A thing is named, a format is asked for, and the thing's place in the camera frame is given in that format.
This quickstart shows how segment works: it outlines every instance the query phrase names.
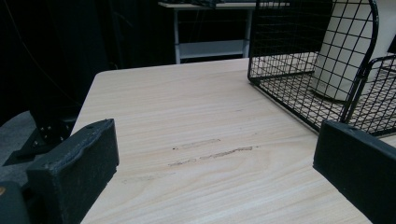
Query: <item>black wire basket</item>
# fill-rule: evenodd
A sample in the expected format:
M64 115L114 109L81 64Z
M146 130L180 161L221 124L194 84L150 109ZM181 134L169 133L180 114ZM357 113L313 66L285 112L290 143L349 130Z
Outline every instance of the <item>black wire basket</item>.
M258 0L249 81L316 131L328 119L374 136L394 133L396 55L388 49L396 28L381 20L394 12L381 7L375 0Z

